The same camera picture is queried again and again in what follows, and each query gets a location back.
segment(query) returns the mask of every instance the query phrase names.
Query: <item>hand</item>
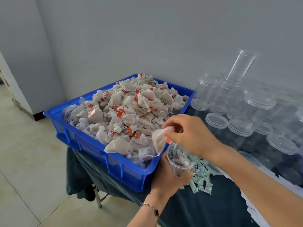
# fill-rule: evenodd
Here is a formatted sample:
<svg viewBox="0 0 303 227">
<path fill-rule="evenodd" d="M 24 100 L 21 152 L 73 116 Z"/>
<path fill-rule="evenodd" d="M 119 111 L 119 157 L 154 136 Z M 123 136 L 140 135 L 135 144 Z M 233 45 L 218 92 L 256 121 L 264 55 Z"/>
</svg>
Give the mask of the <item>hand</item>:
<svg viewBox="0 0 303 227">
<path fill-rule="evenodd" d="M 169 163 L 166 158 L 167 155 L 166 152 L 164 152 L 151 182 L 151 194 L 168 201 L 180 187 L 189 183 L 195 174 L 188 171 L 188 173 L 185 173 L 182 177 L 176 176 L 169 168 Z"/>
<path fill-rule="evenodd" d="M 166 130 L 165 135 L 170 140 L 178 143 L 188 152 L 210 162 L 215 163 L 216 157 L 220 155 L 222 150 L 228 148 L 213 136 L 199 117 L 185 114 L 172 116 L 162 128 L 168 126 L 174 126 L 177 132 L 183 128 L 183 133 Z"/>
</svg>

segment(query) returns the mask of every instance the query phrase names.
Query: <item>metal leg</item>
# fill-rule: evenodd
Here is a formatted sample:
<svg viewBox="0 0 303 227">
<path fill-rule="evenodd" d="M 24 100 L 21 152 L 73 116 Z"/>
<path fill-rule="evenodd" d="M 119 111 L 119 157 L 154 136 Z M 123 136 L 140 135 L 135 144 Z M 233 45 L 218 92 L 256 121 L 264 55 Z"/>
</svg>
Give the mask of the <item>metal leg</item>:
<svg viewBox="0 0 303 227">
<path fill-rule="evenodd" d="M 96 185 L 93 184 L 92 186 L 93 186 L 93 189 L 94 189 L 94 192 L 96 195 L 97 206 L 98 206 L 98 208 L 101 208 L 102 207 L 101 202 L 103 202 L 105 200 L 105 198 L 107 198 L 108 193 L 103 198 L 100 199 Z"/>
</svg>

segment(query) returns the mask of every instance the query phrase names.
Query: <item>tile floor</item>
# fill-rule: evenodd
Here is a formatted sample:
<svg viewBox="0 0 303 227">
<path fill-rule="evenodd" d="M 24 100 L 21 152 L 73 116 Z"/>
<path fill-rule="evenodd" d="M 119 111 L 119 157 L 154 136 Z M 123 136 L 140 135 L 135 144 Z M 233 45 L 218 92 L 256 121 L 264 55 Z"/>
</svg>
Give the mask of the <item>tile floor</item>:
<svg viewBox="0 0 303 227">
<path fill-rule="evenodd" d="M 96 202 L 65 193 L 66 145 L 49 119 L 33 121 L 0 85 L 1 226 L 126 226 L 139 207 L 108 196 Z"/>
</svg>

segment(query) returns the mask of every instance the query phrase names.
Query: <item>person's left hand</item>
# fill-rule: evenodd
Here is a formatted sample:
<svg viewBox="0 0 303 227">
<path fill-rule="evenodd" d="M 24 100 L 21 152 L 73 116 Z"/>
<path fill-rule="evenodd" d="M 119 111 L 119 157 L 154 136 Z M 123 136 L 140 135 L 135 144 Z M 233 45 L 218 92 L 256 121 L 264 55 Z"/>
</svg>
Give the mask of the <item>person's left hand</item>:
<svg viewBox="0 0 303 227">
<path fill-rule="evenodd" d="M 166 152 L 164 152 L 151 182 L 151 193 L 155 193 L 162 199 L 168 200 L 181 186 L 189 183 L 195 173 L 188 171 L 182 177 L 176 176 L 169 168 L 169 163 L 166 158 L 167 155 Z"/>
</svg>

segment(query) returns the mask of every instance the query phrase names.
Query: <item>forearm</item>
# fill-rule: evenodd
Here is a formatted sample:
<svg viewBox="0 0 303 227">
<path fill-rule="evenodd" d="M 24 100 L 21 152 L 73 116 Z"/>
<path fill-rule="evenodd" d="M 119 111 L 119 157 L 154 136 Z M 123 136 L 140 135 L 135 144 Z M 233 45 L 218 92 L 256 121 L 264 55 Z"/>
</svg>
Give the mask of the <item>forearm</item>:
<svg viewBox="0 0 303 227">
<path fill-rule="evenodd" d="M 155 192 L 151 192 L 144 200 L 144 203 L 148 203 L 158 210 L 159 215 L 161 215 L 167 202 L 168 198 L 162 197 Z M 158 218 L 155 216 L 154 210 L 151 207 L 142 206 L 127 227 L 155 227 L 157 221 Z"/>
<path fill-rule="evenodd" d="M 303 199 L 227 147 L 214 160 L 259 210 L 270 226 L 301 226 Z"/>
</svg>

